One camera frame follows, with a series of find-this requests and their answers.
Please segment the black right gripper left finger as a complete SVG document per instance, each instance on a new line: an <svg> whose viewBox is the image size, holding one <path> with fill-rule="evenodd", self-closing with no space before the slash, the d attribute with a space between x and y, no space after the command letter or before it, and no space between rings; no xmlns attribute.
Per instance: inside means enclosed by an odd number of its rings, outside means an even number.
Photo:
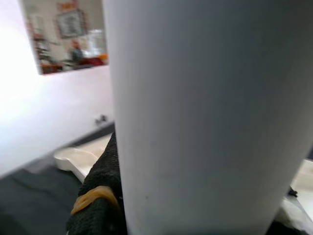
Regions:
<svg viewBox="0 0 313 235"><path fill-rule="evenodd" d="M126 235L115 133L79 189L67 222L69 235Z"/></svg>

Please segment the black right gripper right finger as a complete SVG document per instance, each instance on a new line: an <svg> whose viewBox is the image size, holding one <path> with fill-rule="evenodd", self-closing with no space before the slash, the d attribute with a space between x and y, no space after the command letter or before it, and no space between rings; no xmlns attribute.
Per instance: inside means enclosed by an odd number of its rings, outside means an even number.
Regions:
<svg viewBox="0 0 313 235"><path fill-rule="evenodd" d="M267 235L311 235L309 231L288 226L281 221L274 220L267 230Z"/></svg>

